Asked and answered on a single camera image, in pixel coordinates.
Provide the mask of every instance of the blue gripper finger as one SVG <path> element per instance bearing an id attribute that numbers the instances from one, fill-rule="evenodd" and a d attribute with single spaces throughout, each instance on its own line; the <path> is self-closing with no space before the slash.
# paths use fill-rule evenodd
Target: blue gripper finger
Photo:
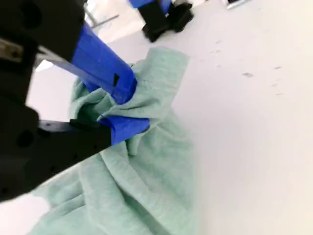
<path id="1" fill-rule="evenodd" d="M 112 145 L 128 140 L 149 128 L 149 119 L 147 118 L 107 116 L 98 123 L 111 128 Z"/>
<path id="2" fill-rule="evenodd" d="M 131 67 L 119 58 L 84 24 L 80 40 L 70 63 L 55 65 L 79 76 L 90 92 L 102 88 L 117 104 L 129 101 L 137 81 Z"/>

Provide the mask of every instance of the green towel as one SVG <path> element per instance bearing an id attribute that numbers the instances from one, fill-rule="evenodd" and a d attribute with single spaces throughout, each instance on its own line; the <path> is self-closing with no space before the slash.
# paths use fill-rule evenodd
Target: green towel
<path id="1" fill-rule="evenodd" d="M 192 144 L 171 109 L 187 63 L 180 52 L 151 49 L 133 66 L 138 85 L 124 105 L 75 82 L 71 117 L 144 117 L 150 128 L 39 187 L 51 210 L 30 235 L 193 234 Z"/>

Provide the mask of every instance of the small dark speck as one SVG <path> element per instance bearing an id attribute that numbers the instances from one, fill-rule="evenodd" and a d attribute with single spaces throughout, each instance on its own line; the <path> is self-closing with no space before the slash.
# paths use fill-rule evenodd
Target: small dark speck
<path id="1" fill-rule="evenodd" d="M 243 73 L 243 76 L 248 77 L 248 78 L 254 77 L 254 75 L 251 74 L 251 73 L 249 73 L 249 72 L 244 72 L 244 73 Z"/>

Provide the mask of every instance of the mint green cloth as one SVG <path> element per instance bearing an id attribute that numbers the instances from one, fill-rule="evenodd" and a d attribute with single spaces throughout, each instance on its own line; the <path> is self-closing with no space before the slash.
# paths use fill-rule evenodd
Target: mint green cloth
<path id="1" fill-rule="evenodd" d="M 144 117 L 150 128 L 39 187 L 51 210 L 30 235 L 193 234 L 192 144 L 171 109 L 187 63 L 182 53 L 151 49 L 133 66 L 138 86 L 124 105 L 76 81 L 71 117 Z"/>

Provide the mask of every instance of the blue robot part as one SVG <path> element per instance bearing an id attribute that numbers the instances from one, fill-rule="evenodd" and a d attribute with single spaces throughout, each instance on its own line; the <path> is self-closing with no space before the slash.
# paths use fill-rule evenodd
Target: blue robot part
<path id="1" fill-rule="evenodd" d="M 141 6 L 144 6 L 146 4 L 149 4 L 155 0 L 130 0 L 129 2 L 133 6 L 133 8 L 139 8 Z M 167 14 L 169 12 L 169 8 L 172 4 L 172 0 L 160 0 L 158 1 L 162 11 L 164 14 Z"/>
<path id="2" fill-rule="evenodd" d="M 121 116 L 107 116 L 98 123 L 111 128 L 111 144 L 125 141 L 149 128 L 149 119 Z"/>
<path id="3" fill-rule="evenodd" d="M 71 62 L 54 64 L 79 76 L 90 92 L 104 89 L 117 104 L 129 101 L 136 89 L 137 81 L 131 67 L 103 43 L 87 24 L 83 26 Z"/>

